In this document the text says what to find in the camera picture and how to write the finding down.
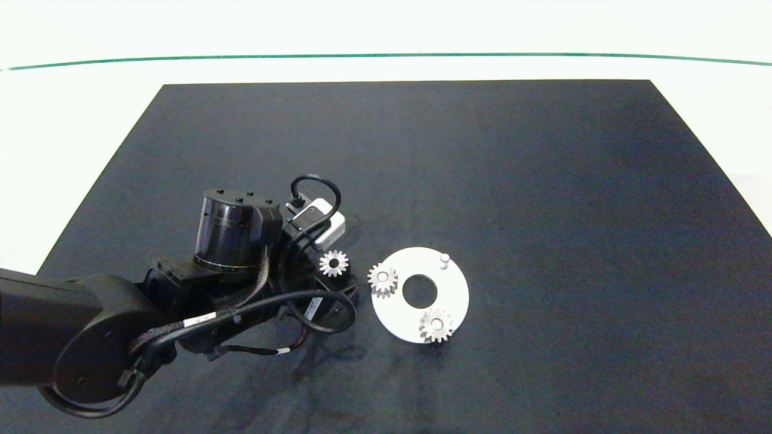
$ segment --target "cable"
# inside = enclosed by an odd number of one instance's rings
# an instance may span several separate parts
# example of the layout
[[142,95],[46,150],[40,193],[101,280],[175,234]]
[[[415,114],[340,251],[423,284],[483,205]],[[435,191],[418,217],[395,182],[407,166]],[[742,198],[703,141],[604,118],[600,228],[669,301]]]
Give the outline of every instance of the cable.
[[270,270],[270,265],[271,265],[270,261],[271,261],[271,246],[264,246],[262,249],[262,257],[260,258],[260,271],[257,275],[257,280],[255,281],[255,287],[254,289],[252,289],[252,292],[244,300],[241,300],[237,304],[235,304],[233,306],[234,308],[244,306],[245,304],[254,300],[258,294],[260,294],[260,291],[262,291],[263,287],[266,285],[266,282],[268,282],[268,272]]
[[[286,276],[285,276],[287,256],[289,256],[290,252],[298,243],[298,241],[300,241],[301,238],[308,236],[308,234],[311,233],[314,229],[319,228],[324,223],[330,221],[330,219],[332,219],[332,216],[335,215],[337,210],[340,208],[340,190],[338,189],[337,185],[335,185],[329,179],[325,179],[320,177],[319,175],[313,175],[313,174],[301,175],[295,178],[289,184],[289,189],[292,192],[292,196],[293,196],[293,200],[291,202],[294,205],[297,203],[298,200],[302,201],[302,199],[300,198],[300,193],[297,191],[297,185],[299,182],[303,180],[317,181],[326,185],[335,195],[335,203],[333,204],[332,209],[328,213],[326,213],[324,217],[317,220],[315,223],[308,225],[307,228],[301,229],[289,242],[287,242],[287,244],[284,246],[284,249],[282,249],[281,255],[279,256],[279,262],[276,264],[276,273],[278,274],[278,280],[279,280],[279,292],[282,294],[288,293],[286,288]],[[321,331],[323,333],[340,333],[341,331],[344,331],[349,327],[349,326],[346,326],[346,327],[323,326],[321,324],[317,324],[312,320],[309,320],[308,318],[306,318],[305,315],[303,315],[303,313],[300,312],[300,309],[298,309],[295,303],[289,302],[287,303],[287,307],[289,308],[289,311],[292,313],[292,315],[298,321],[306,325],[308,328],[314,329],[316,331]]]
[[184,327],[182,329],[172,331],[168,334],[164,334],[163,336],[156,337],[155,339],[148,342],[144,346],[134,366],[139,371],[152,370],[152,368],[156,365],[156,361],[154,360],[155,355],[163,348],[181,339],[185,339],[188,336],[192,336],[193,334],[210,330],[214,327],[225,324],[233,320],[233,317],[235,316],[246,315],[246,314],[249,314],[250,312],[253,312],[254,310],[264,309],[266,307],[273,306],[276,304],[282,304],[282,303],[288,303],[295,300],[302,300],[307,298],[318,298],[318,297],[330,298],[335,301],[338,301],[342,303],[351,312],[349,321],[347,321],[343,326],[341,326],[343,330],[349,328],[354,323],[354,319],[356,317],[356,312],[357,312],[356,307],[351,302],[351,300],[349,300],[343,294],[334,293],[330,291],[323,291],[323,290],[297,291],[294,293],[280,294],[273,297],[268,297],[260,301],[256,301],[254,303],[247,304],[243,307],[238,307],[236,309],[220,310],[216,312],[216,316],[210,320],[205,320],[198,324],[192,324],[188,327]]
[[300,329],[300,334],[298,334],[297,338],[295,338],[295,341],[292,344],[290,344],[288,347],[268,349],[268,348],[243,347],[241,345],[222,345],[220,348],[223,354],[229,351],[234,351],[234,352],[252,353],[252,354],[257,354],[261,356],[273,356],[273,355],[279,355],[279,354],[286,354],[286,353],[289,353],[290,351],[296,350],[306,340],[307,335],[308,335],[308,327],[302,326],[302,328]]
[[132,381],[131,386],[129,386],[126,393],[123,394],[115,404],[109,407],[86,407],[80,404],[76,404],[75,402],[72,402],[69,399],[61,396],[51,386],[42,386],[38,389],[43,395],[43,398],[45,398],[49,404],[53,405],[58,410],[67,413],[68,415],[73,415],[85,419],[101,419],[106,418],[107,416],[112,416],[125,409],[134,400],[134,398],[139,395],[146,378],[139,371],[134,372],[133,376],[134,381]]

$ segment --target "spur gear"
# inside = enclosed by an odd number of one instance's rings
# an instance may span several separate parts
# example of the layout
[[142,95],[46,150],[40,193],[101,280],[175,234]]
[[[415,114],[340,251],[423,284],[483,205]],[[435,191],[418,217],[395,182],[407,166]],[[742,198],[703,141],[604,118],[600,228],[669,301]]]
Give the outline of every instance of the spur gear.
[[427,309],[418,325],[425,342],[447,341],[454,329],[453,319],[442,309]]
[[324,256],[319,259],[319,271],[327,277],[341,276],[346,270],[348,270],[346,253],[333,250],[324,253]]
[[389,297],[397,290],[397,270],[379,263],[370,270],[367,281],[373,294],[378,297]]

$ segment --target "center hole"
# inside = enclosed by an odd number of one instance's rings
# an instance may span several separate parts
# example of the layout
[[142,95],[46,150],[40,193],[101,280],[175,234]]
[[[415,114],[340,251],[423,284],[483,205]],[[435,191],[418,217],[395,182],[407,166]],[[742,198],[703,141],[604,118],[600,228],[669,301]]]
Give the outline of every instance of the center hole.
[[410,276],[402,285],[402,295],[408,304],[417,309],[423,309],[437,300],[437,286],[428,277],[416,274]]

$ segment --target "black table surface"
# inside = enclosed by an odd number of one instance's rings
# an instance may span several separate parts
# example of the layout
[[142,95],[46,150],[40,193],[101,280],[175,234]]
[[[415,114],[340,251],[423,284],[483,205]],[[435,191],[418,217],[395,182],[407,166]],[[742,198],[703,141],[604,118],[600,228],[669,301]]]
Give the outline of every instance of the black table surface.
[[362,297],[285,356],[181,353],[109,419],[0,390],[4,431],[772,432],[772,239],[649,81],[164,86],[40,274],[139,281],[192,254],[204,190],[284,202],[305,172],[343,192],[363,290],[398,249],[451,254],[449,343],[400,341]]

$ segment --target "white circular plate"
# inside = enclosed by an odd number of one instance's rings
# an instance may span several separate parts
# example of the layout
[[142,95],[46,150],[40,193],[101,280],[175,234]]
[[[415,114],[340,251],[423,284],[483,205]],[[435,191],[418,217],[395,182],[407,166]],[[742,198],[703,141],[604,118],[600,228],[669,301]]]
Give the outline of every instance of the white circular plate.
[[[425,344],[418,326],[424,312],[443,309],[450,315],[455,331],[461,327],[469,309],[469,288],[466,278],[453,258],[441,261],[442,253],[428,247],[408,247],[394,252],[383,262],[384,266],[397,270],[397,290],[386,298],[372,294],[373,308],[378,320],[394,336],[403,341]],[[431,306],[418,309],[411,306],[402,292],[402,285],[411,276],[426,276],[437,287],[437,299]]]

